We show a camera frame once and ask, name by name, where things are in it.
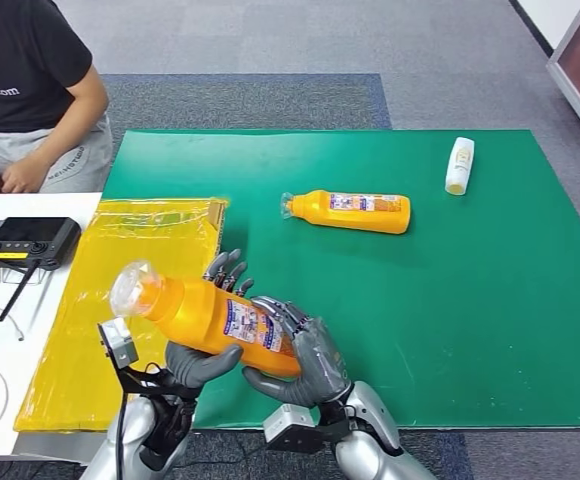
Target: clear plastic cap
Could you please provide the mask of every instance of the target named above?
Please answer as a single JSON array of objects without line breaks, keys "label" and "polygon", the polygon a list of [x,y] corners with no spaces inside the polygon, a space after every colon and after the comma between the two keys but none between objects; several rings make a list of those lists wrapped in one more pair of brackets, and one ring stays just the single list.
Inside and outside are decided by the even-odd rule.
[{"label": "clear plastic cap", "polygon": [[161,290],[161,277],[147,260],[138,260],[122,270],[110,290],[110,303],[116,316],[144,315]]},{"label": "clear plastic cap", "polygon": [[295,198],[292,193],[285,192],[281,196],[281,216],[283,218],[294,217],[292,213],[292,199]]}]

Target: orange bottle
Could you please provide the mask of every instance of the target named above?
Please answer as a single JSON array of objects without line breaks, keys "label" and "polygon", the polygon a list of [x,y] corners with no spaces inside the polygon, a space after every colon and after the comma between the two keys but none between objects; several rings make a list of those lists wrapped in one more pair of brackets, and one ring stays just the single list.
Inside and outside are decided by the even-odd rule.
[{"label": "orange bottle", "polygon": [[403,233],[410,223],[410,199],[403,195],[335,193],[313,190],[304,195],[284,193],[283,218],[299,217],[315,225],[383,233]]},{"label": "orange bottle", "polygon": [[301,373],[278,322],[208,280],[164,277],[137,261],[116,278],[110,302],[115,315],[147,318],[181,345],[218,354],[238,343],[245,365],[281,377]]}]

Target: white wall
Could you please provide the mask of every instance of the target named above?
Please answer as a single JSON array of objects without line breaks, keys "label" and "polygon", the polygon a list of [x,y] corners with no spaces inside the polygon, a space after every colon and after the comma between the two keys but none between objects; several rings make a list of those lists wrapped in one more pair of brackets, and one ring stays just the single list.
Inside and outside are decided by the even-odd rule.
[{"label": "white wall", "polygon": [[556,48],[577,16],[580,0],[519,0],[541,34]]}]

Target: bottle label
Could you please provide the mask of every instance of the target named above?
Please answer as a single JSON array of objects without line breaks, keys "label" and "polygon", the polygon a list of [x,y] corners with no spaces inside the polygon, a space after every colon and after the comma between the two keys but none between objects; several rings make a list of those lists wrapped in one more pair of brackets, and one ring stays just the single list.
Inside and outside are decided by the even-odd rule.
[{"label": "bottle label", "polygon": [[470,150],[465,147],[460,148],[455,159],[455,169],[465,170],[467,172],[470,170],[470,163]]},{"label": "bottle label", "polygon": [[290,340],[276,320],[230,299],[227,300],[224,334],[247,343],[258,343],[271,352],[292,353]]},{"label": "bottle label", "polygon": [[331,193],[330,208],[361,212],[400,212],[401,196]]}]

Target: white table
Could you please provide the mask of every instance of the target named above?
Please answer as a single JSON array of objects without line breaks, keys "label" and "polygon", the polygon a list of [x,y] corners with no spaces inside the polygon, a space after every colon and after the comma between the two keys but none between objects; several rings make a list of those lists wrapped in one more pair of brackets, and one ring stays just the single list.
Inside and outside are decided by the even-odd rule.
[{"label": "white table", "polygon": [[[100,198],[100,193],[0,195],[0,220],[70,217],[85,230]],[[11,312],[24,340],[18,340],[12,322],[0,323],[0,374],[8,390],[0,419],[0,459],[18,455],[88,461],[101,442],[101,434],[18,434],[12,428],[55,321],[70,270],[70,265],[64,266],[46,273],[40,284],[24,288]],[[1,282],[0,276],[0,307],[5,307],[15,288],[15,284]]]}]

